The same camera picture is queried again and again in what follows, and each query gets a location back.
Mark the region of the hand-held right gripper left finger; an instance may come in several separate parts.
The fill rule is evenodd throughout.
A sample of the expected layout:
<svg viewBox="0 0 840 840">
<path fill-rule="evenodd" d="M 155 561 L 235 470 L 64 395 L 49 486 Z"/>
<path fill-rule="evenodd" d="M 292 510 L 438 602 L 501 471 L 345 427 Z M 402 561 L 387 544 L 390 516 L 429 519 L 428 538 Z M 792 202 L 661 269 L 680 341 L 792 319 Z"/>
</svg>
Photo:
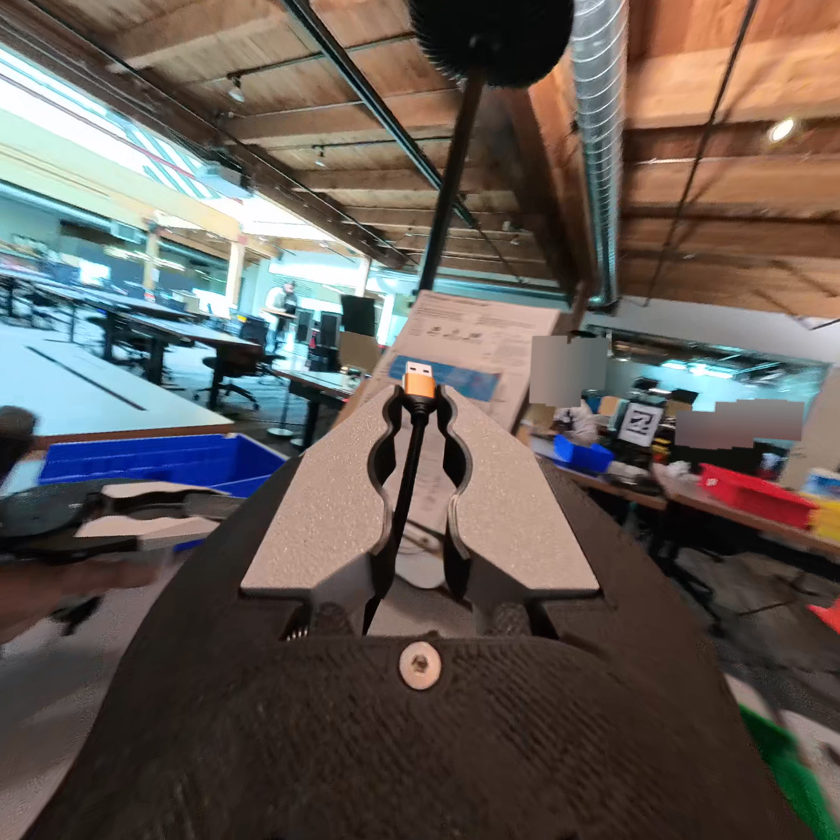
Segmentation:
<svg viewBox="0 0 840 840">
<path fill-rule="evenodd" d="M 394 508 L 403 389 L 388 385 L 302 455 L 240 590 L 309 603 L 367 603 L 394 576 Z"/>
</svg>

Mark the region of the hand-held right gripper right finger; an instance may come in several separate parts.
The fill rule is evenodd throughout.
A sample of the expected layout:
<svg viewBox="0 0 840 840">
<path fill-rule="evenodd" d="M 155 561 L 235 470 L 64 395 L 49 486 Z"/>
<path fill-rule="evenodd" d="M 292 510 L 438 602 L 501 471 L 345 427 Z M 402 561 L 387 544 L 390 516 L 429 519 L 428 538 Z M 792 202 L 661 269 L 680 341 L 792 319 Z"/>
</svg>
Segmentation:
<svg viewBox="0 0 840 840">
<path fill-rule="evenodd" d="M 444 573 L 469 603 L 586 597 L 600 586 L 532 451 L 449 385 L 437 389 Z"/>
</svg>

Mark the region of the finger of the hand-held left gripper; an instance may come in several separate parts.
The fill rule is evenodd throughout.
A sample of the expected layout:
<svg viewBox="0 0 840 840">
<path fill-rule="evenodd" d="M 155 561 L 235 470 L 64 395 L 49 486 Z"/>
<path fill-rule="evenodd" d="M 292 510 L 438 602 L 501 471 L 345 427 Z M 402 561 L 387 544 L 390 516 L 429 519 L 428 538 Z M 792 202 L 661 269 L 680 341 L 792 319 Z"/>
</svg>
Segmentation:
<svg viewBox="0 0 840 840">
<path fill-rule="evenodd" d="M 114 480 L 103 485 L 98 492 L 102 496 L 110 498 L 112 500 L 126 500 L 130 498 L 150 496 L 153 494 L 176 496 L 178 494 L 190 493 L 209 494 L 211 496 L 216 497 L 230 497 L 230 494 L 223 490 L 217 490 L 211 487 L 204 486 L 185 485 L 162 480 L 123 482 L 116 482 Z"/>
<path fill-rule="evenodd" d="M 76 531 L 81 539 L 134 538 L 141 547 L 174 547 L 204 539 L 218 523 L 203 517 L 137 519 L 107 516 L 82 524 Z"/>
</svg>

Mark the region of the green plastic bin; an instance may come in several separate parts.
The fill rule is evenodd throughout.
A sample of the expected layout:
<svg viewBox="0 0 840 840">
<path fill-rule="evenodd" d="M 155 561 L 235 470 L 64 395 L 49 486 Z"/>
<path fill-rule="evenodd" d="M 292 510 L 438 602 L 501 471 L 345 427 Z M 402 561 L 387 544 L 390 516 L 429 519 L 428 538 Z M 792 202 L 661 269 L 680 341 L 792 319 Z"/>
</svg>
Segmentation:
<svg viewBox="0 0 840 840">
<path fill-rule="evenodd" d="M 793 735 L 743 704 L 738 707 L 753 745 L 793 812 L 814 838 L 838 839 L 838 823 L 815 774 L 801 761 Z"/>
</svg>

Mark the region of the person's left hand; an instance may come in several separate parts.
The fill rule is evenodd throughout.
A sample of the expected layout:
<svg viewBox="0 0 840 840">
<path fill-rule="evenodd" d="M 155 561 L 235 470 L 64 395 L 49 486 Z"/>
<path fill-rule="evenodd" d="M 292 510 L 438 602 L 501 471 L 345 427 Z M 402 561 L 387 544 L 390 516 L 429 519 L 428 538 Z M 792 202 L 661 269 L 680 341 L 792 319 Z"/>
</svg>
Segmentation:
<svg viewBox="0 0 840 840">
<path fill-rule="evenodd" d="M 2 563 L 1 645 L 25 633 L 68 599 L 90 599 L 155 583 L 162 563 L 90 559 L 75 563 Z"/>
</svg>

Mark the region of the small blue plastic bin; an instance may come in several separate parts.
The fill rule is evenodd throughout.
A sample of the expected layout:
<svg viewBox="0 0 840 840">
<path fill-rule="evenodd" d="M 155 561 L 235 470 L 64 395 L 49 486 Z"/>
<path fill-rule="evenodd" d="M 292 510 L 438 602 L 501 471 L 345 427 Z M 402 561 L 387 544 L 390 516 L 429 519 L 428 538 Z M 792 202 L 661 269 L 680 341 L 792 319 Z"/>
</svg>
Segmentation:
<svg viewBox="0 0 840 840">
<path fill-rule="evenodd" d="M 553 439 L 552 460 L 567 469 L 600 475 L 608 471 L 614 454 L 599 444 L 575 444 L 558 434 Z"/>
</svg>

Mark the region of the black office chair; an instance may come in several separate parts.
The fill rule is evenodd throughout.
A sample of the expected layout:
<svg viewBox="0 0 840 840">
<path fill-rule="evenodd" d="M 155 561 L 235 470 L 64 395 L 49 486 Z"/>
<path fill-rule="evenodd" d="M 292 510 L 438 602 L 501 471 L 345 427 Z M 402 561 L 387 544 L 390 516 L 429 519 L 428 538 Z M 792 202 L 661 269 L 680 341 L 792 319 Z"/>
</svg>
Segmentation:
<svg viewBox="0 0 840 840">
<path fill-rule="evenodd" d="M 243 386 L 237 385 L 235 381 L 245 377 L 258 376 L 261 373 L 261 366 L 266 357 L 265 345 L 257 343 L 220 344 L 216 347 L 215 356 L 207 356 L 202 359 L 202 364 L 213 372 L 210 386 L 200 389 L 194 395 L 207 392 L 208 398 L 206 407 L 216 410 L 222 396 L 232 393 L 243 396 L 258 411 L 259 404 L 256 398 Z"/>
</svg>

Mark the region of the black and white tag sign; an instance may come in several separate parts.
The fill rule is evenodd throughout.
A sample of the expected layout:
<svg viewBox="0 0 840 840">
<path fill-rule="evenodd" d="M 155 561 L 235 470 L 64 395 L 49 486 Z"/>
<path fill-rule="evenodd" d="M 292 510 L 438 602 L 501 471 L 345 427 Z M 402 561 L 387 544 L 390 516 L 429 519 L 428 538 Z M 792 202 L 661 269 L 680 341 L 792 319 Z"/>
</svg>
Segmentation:
<svg viewBox="0 0 840 840">
<path fill-rule="evenodd" d="M 624 444 L 648 448 L 654 441 L 665 415 L 661 405 L 629 402 L 616 432 L 616 439 Z"/>
</svg>

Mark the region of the long dark desk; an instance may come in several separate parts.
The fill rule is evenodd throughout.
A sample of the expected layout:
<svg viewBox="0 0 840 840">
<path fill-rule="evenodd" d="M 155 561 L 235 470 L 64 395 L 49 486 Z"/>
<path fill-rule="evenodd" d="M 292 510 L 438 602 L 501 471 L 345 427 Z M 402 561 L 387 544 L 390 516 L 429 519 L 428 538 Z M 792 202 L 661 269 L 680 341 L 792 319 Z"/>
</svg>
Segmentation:
<svg viewBox="0 0 840 840">
<path fill-rule="evenodd" d="M 234 349 L 239 354 L 261 355 L 257 343 L 240 339 L 226 332 L 206 328 L 185 320 L 186 312 L 173 311 L 140 300 L 125 299 L 105 292 L 82 293 L 82 300 L 90 308 L 104 312 L 103 345 L 101 357 L 113 362 L 113 349 L 118 332 L 128 331 L 146 339 L 148 360 L 145 377 L 154 385 L 163 382 L 165 348 L 170 345 L 199 343 L 220 350 Z"/>
</svg>

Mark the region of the black computer monitor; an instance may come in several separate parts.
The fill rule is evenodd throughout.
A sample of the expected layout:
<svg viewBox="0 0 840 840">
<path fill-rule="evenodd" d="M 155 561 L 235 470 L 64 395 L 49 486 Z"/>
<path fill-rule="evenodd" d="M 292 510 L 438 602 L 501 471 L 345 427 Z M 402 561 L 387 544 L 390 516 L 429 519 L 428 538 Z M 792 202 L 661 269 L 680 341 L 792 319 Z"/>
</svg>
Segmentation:
<svg viewBox="0 0 840 840">
<path fill-rule="evenodd" d="M 368 297 L 342 295 L 340 302 L 342 330 L 346 333 L 374 338 L 377 331 L 375 300 Z"/>
</svg>

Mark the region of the red plastic bin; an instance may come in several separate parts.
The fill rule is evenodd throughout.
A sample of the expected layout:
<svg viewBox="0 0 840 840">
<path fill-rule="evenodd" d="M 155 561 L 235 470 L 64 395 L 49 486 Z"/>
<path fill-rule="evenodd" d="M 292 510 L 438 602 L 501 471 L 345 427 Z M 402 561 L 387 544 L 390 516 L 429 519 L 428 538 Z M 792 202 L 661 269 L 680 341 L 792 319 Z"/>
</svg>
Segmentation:
<svg viewBox="0 0 840 840">
<path fill-rule="evenodd" d="M 795 529 L 808 529 L 818 503 L 755 476 L 700 464 L 698 487 L 725 505 Z"/>
</svg>

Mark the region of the silver air duct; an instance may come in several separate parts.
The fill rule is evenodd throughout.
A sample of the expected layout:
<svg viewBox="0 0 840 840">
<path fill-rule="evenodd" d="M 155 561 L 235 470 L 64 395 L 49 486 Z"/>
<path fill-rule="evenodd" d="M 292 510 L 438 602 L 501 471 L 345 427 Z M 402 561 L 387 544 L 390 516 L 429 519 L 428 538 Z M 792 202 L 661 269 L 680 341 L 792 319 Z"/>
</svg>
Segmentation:
<svg viewBox="0 0 840 840">
<path fill-rule="evenodd" d="M 618 239 L 623 189 L 628 3 L 576 1 L 570 38 L 584 180 L 598 290 L 595 308 L 618 300 Z"/>
</svg>

